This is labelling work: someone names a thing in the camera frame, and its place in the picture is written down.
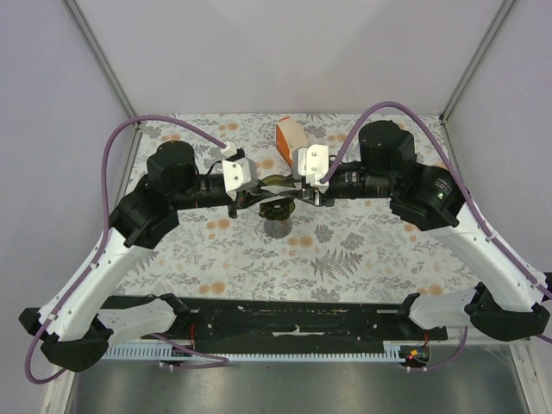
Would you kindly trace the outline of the floral patterned tablecloth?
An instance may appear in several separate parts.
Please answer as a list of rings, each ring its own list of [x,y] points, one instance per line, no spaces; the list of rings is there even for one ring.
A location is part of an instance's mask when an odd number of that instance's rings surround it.
[[[172,115],[245,150],[258,174],[287,175],[275,148],[275,127],[285,115]],[[296,114],[310,143],[336,154],[359,115]],[[161,143],[184,141],[206,173],[219,160],[218,147],[164,122],[135,127],[140,144],[125,191],[146,172]],[[413,292],[459,292],[479,283],[439,241],[394,216],[385,199],[336,201],[331,208],[296,202],[291,232],[281,239],[264,230],[259,207],[236,219],[226,207],[186,210],[180,225],[125,275],[112,294],[322,302],[399,303]]]

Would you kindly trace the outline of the white paper coffee filter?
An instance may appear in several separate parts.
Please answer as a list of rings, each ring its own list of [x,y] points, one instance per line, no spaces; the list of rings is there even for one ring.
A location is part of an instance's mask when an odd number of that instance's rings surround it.
[[[280,196],[280,199],[283,199],[281,195],[286,194],[287,190],[295,188],[294,186],[289,187],[289,186],[283,186],[283,185],[261,185],[260,187],[267,191],[270,191],[270,197]]]

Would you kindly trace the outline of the green glass coffee dripper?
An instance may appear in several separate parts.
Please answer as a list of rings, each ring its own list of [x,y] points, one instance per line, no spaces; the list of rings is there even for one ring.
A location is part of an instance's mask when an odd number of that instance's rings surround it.
[[[263,183],[266,186],[283,187],[284,191],[296,189],[292,176],[273,174],[265,177]],[[291,197],[276,198],[274,201],[267,199],[260,204],[259,216],[267,220],[285,221],[291,216],[295,207],[295,201]]]

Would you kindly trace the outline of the orange coffee filter box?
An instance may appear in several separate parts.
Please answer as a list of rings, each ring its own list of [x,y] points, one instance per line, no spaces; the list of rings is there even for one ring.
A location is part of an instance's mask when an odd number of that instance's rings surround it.
[[[276,123],[275,144],[281,158],[293,168],[294,152],[301,147],[307,147],[309,142],[303,127],[290,116],[285,116]]]

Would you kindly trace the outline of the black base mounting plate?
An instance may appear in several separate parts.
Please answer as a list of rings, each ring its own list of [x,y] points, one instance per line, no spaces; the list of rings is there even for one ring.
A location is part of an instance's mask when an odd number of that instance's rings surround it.
[[[183,298],[190,313],[164,332],[206,354],[379,353],[385,341],[442,341],[444,328],[401,329],[395,304]]]

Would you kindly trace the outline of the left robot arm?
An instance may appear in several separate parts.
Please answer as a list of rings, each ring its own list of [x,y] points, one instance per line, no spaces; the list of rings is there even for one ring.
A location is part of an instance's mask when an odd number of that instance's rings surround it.
[[[40,308],[19,316],[46,359],[75,373],[97,363],[111,348],[166,333],[186,335],[191,311],[167,293],[126,309],[106,310],[122,278],[179,226],[179,211],[226,206],[229,215],[278,196],[258,179],[255,163],[238,150],[218,174],[202,174],[193,147],[166,142],[147,159],[147,173],[104,224],[98,244],[61,291]]]

